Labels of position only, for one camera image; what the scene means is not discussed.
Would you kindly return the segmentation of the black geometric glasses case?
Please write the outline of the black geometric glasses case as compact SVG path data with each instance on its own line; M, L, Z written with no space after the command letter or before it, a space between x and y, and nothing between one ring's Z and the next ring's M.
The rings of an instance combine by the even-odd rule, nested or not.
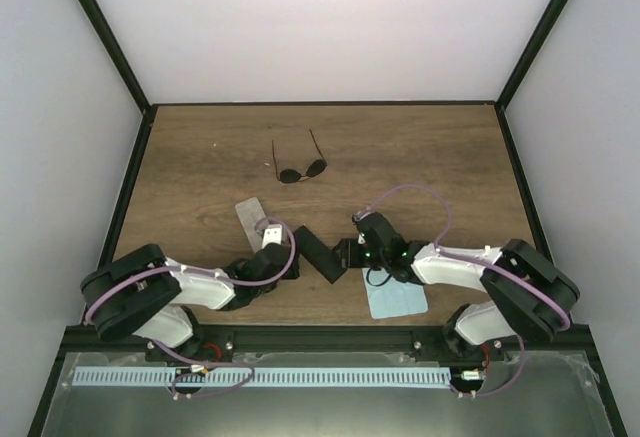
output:
M298 253L330 284L335 284L346 272L337 255L306 226L294 233Z

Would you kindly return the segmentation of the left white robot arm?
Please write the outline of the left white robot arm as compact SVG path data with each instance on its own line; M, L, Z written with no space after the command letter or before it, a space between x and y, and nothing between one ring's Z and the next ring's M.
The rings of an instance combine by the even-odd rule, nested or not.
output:
M229 312L299 276L297 249L269 243L223 268L180 264L147 244L98 269L80 284L92 324L105 342L129 336L159 340L181 360L196 359L204 336L187 312L193 306Z

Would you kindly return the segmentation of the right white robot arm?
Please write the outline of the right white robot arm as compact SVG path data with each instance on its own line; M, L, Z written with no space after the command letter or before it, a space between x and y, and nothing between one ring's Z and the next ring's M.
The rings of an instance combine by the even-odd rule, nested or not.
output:
M333 249L341 267L369 267L403 284L448 285L488 295L484 303L462 305L443 326L445 350L455 359L468 359L481 345L511 336L546 344L571 325L580 297L577 285L524 240L450 248L405 240L379 212L353 223L357 237Z

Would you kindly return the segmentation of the grey glasses case green lining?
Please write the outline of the grey glasses case green lining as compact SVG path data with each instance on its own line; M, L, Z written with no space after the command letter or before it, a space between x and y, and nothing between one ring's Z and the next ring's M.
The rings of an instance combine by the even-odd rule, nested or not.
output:
M262 232L268 226L266 214L257 197L251 197L235 205L236 215L253 252L262 248Z

